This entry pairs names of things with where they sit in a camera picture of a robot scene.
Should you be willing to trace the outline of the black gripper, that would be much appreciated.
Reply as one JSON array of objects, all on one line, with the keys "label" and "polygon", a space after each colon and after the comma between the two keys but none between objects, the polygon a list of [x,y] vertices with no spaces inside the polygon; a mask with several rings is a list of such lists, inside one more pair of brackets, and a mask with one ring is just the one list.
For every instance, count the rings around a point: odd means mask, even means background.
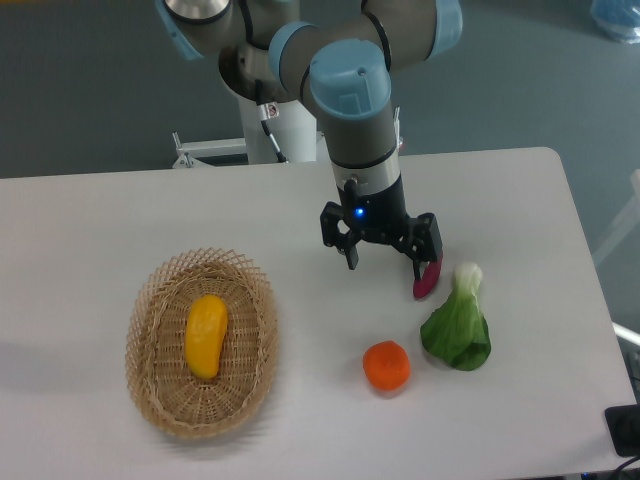
[{"label": "black gripper", "polygon": [[406,255],[413,266],[416,281],[422,279],[421,265],[436,263],[443,257],[443,242],[434,213],[410,217],[406,211],[402,177],[387,188],[371,194],[360,194],[356,184],[338,186],[340,201],[327,202],[320,214],[322,240],[335,247],[350,270],[355,270],[360,240],[392,244]]}]

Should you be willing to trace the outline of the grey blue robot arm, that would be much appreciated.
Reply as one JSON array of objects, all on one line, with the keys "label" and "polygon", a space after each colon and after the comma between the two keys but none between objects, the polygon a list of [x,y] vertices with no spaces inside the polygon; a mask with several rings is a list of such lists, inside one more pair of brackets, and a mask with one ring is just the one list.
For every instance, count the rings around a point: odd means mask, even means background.
[{"label": "grey blue robot arm", "polygon": [[391,74],[457,44],[458,2],[364,1],[357,17],[331,28],[301,21],[295,1],[162,1],[158,9],[190,52],[234,49],[258,104],[293,100],[317,120],[339,194],[320,216],[325,245],[350,267],[359,242],[388,245],[412,261],[417,282],[438,276],[436,217],[405,207]]}]

